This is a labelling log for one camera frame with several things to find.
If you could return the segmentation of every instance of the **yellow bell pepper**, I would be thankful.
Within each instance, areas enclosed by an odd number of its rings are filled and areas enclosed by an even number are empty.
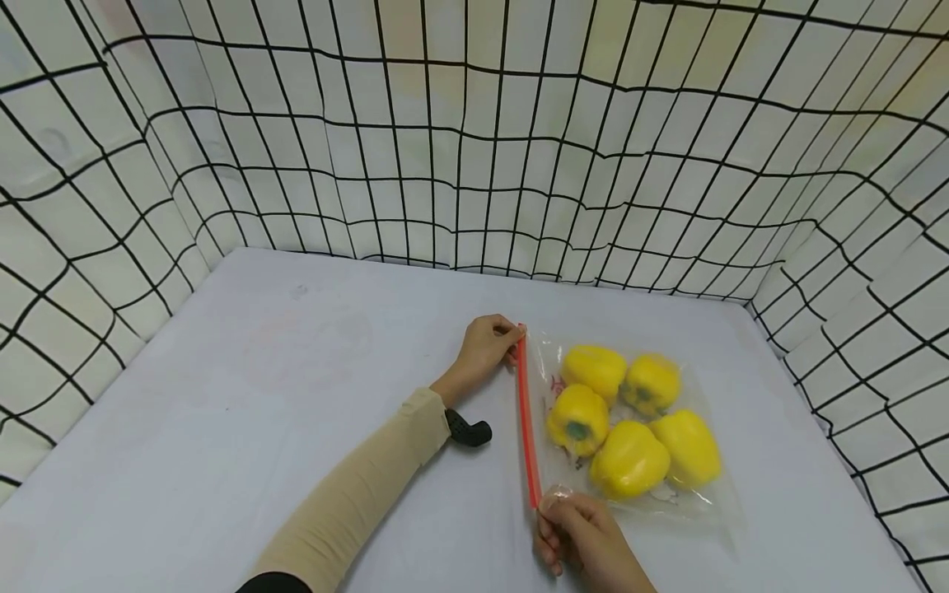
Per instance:
[[[641,414],[656,417],[676,402],[680,389],[674,362],[662,354],[643,354],[629,365],[623,399]]]
[[[677,410],[649,423],[649,430],[672,456],[669,481],[698,490],[721,473],[721,458],[712,431],[692,410]]]
[[[606,402],[585,385],[564,389],[547,415],[550,439],[579,457],[596,453],[608,432]]]
[[[602,346],[576,345],[564,356],[560,374],[567,385],[586,385],[613,407],[625,371],[626,360],[618,352]]]
[[[633,498],[658,486],[669,463],[669,452],[644,424],[624,420],[593,457],[590,481],[612,500]]]

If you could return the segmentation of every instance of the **white table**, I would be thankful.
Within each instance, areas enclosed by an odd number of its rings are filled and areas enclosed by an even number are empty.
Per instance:
[[[307,492],[453,359],[471,318],[621,342],[694,366],[747,525],[735,547],[624,518],[662,593],[914,591],[882,529],[738,306],[238,250],[0,508],[8,592],[234,591]],[[538,591],[513,378],[465,404],[494,440],[449,447],[348,591]]]

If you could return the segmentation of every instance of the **arm sleeve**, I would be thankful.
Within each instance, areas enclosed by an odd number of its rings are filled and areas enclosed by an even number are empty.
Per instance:
[[[441,397],[418,389],[321,481],[277,531],[253,575],[286,573],[332,593],[366,540],[450,432]]]

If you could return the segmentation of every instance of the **black wrist band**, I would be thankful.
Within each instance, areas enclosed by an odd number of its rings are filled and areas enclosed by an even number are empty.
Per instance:
[[[465,421],[455,410],[445,410],[445,419],[448,421],[448,430],[452,433],[452,440],[465,447],[480,447],[491,440],[491,426],[481,420],[474,425]]]

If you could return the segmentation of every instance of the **white fabric backdrop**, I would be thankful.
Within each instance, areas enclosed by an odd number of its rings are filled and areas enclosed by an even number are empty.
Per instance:
[[[11,0],[0,500],[238,245],[747,304],[949,590],[949,2]]]

